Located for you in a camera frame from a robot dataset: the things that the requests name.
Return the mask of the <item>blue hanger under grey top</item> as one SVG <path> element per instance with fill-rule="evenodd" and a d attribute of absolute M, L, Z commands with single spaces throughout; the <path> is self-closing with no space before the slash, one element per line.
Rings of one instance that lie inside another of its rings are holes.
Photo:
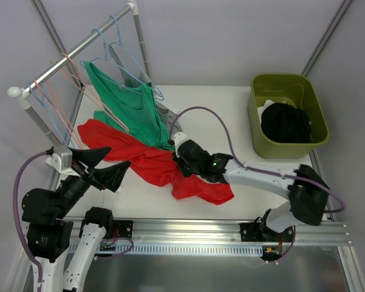
<path fill-rule="evenodd" d="M 114 22 L 114 25 L 116 27 L 116 31 L 117 31 L 117 41 L 113 42 L 113 43 L 110 43 L 112 46 L 119 46 L 132 60 L 132 62 L 136 65 L 137 67 L 137 75 L 134 75 L 133 73 L 131 73 L 128 68 L 126 67 L 128 73 L 134 77 L 134 76 L 138 76 L 139 75 L 139 68 L 141 68 L 146 74 L 146 70 L 139 64 L 139 62 L 136 60 L 135 56 L 133 55 L 133 53 L 129 50 L 129 48 L 126 47 L 123 39 L 122 39 L 122 35 L 121 35 L 121 32 L 120 32 L 120 26 L 119 26 L 119 23 L 118 23 L 118 20 L 117 18 L 115 18 L 113 15 L 110 16 L 110 18 L 113 20 Z"/>

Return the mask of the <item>silver clothes rack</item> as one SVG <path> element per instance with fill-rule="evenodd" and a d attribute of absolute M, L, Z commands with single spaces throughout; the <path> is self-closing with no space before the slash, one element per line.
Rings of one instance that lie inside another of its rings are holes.
<path fill-rule="evenodd" d="M 139 18 L 139 6 L 137 1 L 127 1 L 127 3 L 121 8 L 118 12 L 116 12 L 111 18 L 106 20 L 101 26 L 98 27 L 98 30 L 106 32 L 109 28 L 111 28 L 114 24 L 114 18 L 121 19 L 127 14 L 132 14 L 134 25 L 136 29 L 136 35 L 138 38 L 139 47 L 141 49 L 142 60 L 144 63 L 144 69 L 146 74 L 151 77 L 151 69 L 150 69 L 150 60 L 148 58 L 147 48 L 145 45 L 145 40 L 142 32 L 141 22 Z M 28 116 L 34 121 L 34 123 L 38 126 L 38 128 L 44 133 L 44 135 L 48 138 L 52 145 L 61 145 L 64 139 L 59 139 L 54 132 L 47 126 L 45 121 L 39 116 L 39 114 L 34 110 L 34 108 L 29 103 L 28 96 L 32 93 L 33 90 L 38 85 L 42 85 L 47 82 L 51 77 L 54 76 L 60 69 L 64 66 L 68 65 L 68 63 L 74 59 L 79 53 L 85 50 L 90 44 L 92 44 L 96 39 L 98 39 L 100 35 L 97 32 L 92 32 L 89 34 L 84 40 L 79 42 L 71 51 L 66 52 L 65 50 L 59 49 L 58 51 L 63 54 L 63 57 L 58 61 L 57 64 L 51 66 L 40 75 L 35 82 L 33 82 L 26 89 L 19 88 L 17 86 L 12 86 L 7 90 L 7 95 L 16 100 L 22 107 L 22 109 L 28 114 Z"/>

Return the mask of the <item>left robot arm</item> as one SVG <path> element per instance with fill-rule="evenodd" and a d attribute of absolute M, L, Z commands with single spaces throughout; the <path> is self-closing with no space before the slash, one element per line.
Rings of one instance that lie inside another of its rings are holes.
<path fill-rule="evenodd" d="M 82 219 L 72 260 L 65 264 L 74 226 L 65 219 L 69 211 L 90 187 L 118 191 L 130 168 L 128 161 L 97 168 L 110 151 L 111 147 L 78 150 L 54 146 L 32 156 L 20 168 L 13 188 L 13 213 L 19 239 L 32 262 L 34 291 L 83 291 L 91 263 L 99 253 L 111 252 L 115 257 L 133 248 L 132 221 L 115 220 L 111 210 L 92 207 Z M 19 200 L 21 175 L 41 156 L 65 179 L 55 190 L 32 189 Z"/>

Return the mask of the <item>olive green plastic basket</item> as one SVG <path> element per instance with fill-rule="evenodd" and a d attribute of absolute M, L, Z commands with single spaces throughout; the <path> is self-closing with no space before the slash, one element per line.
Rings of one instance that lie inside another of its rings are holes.
<path fill-rule="evenodd" d="M 311 132 L 306 143 L 280 143 L 271 140 L 262 130 L 263 114 L 259 114 L 267 101 L 286 104 L 302 110 L 309 119 Z M 255 152 L 265 159 L 299 159 L 324 145 L 329 129 L 310 81 L 298 74 L 260 74 L 251 81 L 248 99 L 248 117 Z"/>

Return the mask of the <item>green tank top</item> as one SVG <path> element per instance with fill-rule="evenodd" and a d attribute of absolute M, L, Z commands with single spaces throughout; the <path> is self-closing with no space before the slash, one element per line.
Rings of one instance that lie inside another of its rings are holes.
<path fill-rule="evenodd" d="M 115 115 L 128 127 L 127 133 L 145 145 L 162 150 L 173 149 L 168 143 L 169 131 L 156 109 L 151 87 L 140 85 L 136 88 L 125 88 L 93 63 L 86 61 L 84 67 L 101 101 L 110 111 L 110 114 L 96 111 L 93 118 L 124 131 L 111 117 Z"/>

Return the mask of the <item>white tank top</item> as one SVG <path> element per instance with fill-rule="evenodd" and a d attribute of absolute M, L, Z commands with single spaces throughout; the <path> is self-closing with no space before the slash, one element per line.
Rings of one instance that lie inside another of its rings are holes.
<path fill-rule="evenodd" d="M 272 100 L 266 100 L 262 106 L 257 108 L 257 113 L 258 113 L 260 122 L 262 122 L 262 114 L 263 114 L 264 110 L 266 110 L 272 104 L 274 104 L 274 102 Z"/>

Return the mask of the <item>grey tank top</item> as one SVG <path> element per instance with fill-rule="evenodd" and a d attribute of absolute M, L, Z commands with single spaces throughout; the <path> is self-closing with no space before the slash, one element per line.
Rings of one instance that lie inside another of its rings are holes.
<path fill-rule="evenodd" d="M 108 46 L 108 52 L 111 58 L 115 61 L 115 63 L 119 67 L 119 71 L 122 75 L 124 85 L 131 88 L 138 87 L 141 83 L 146 83 L 151 85 L 151 78 L 141 69 L 139 68 L 139 75 L 132 77 L 126 67 L 121 62 L 120 58 L 117 56 L 113 46 L 110 44 Z M 160 118 L 163 124 L 167 127 L 168 130 L 172 130 L 172 133 L 182 132 L 182 126 L 178 121 L 173 123 L 175 117 L 177 116 L 171 109 L 167 108 L 162 102 L 156 101 L 156 109 L 160 115 Z"/>

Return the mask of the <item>light blue wire hanger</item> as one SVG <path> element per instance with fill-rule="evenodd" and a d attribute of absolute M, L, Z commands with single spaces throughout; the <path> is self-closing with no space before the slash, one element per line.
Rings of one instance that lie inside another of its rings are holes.
<path fill-rule="evenodd" d="M 31 91 L 31 96 L 41 105 L 43 110 L 46 112 L 48 119 L 53 127 L 52 132 L 54 132 L 61 144 L 68 146 L 70 144 L 70 138 L 68 137 L 69 131 L 63 121 L 63 119 L 58 114 L 56 107 L 54 107 L 53 102 L 49 97 L 46 97 L 45 87 L 37 91 Z"/>

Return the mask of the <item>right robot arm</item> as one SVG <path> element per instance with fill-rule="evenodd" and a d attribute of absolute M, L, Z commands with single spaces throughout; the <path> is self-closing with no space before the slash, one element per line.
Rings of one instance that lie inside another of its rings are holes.
<path fill-rule="evenodd" d="M 271 169 L 244 166 L 231 155 L 209 154 L 191 139 L 175 138 L 173 160 L 183 177 L 200 177 L 211 184 L 243 185 L 274 193 L 286 202 L 268 209 L 253 230 L 269 242 L 280 239 L 297 224 L 319 226 L 328 200 L 328 187 L 309 166 L 281 174 Z"/>

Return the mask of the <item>black tank top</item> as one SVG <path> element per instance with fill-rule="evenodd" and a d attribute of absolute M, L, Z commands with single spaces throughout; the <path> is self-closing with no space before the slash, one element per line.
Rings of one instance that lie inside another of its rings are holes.
<path fill-rule="evenodd" d="M 311 125 L 307 114 L 286 103 L 274 103 L 261 115 L 263 134 L 273 142 L 307 144 L 311 141 Z"/>

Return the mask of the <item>red tank top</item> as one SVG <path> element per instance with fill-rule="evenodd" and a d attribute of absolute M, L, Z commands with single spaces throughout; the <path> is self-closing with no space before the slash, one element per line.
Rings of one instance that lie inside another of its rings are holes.
<path fill-rule="evenodd" d="M 131 169 L 147 183 L 158 187 L 171 185 L 172 195 L 177 200 L 195 196 L 221 205 L 234 198 L 229 185 L 209 184 L 195 175 L 184 178 L 172 160 L 171 151 L 148 147 L 133 136 L 95 119 L 89 119 L 77 129 L 88 148 L 111 147 L 104 161 L 131 162 Z"/>

